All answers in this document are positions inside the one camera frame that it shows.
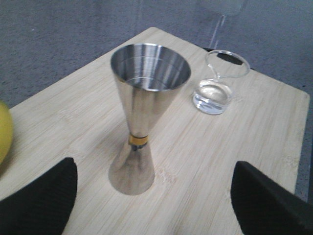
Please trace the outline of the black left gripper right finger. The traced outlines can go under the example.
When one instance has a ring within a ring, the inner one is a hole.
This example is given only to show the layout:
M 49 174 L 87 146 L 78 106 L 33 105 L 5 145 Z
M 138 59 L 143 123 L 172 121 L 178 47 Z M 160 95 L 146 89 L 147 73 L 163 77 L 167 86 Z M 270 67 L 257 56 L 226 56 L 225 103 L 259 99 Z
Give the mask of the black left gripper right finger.
M 245 235 L 311 235 L 313 207 L 245 161 L 235 164 L 231 204 Z

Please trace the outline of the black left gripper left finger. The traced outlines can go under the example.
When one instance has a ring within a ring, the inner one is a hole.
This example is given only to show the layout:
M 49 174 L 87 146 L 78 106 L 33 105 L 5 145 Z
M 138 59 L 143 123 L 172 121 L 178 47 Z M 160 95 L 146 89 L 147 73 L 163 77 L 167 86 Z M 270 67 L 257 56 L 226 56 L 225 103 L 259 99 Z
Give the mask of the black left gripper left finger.
M 2 235 L 61 235 L 77 194 L 77 166 L 64 158 L 0 202 Z

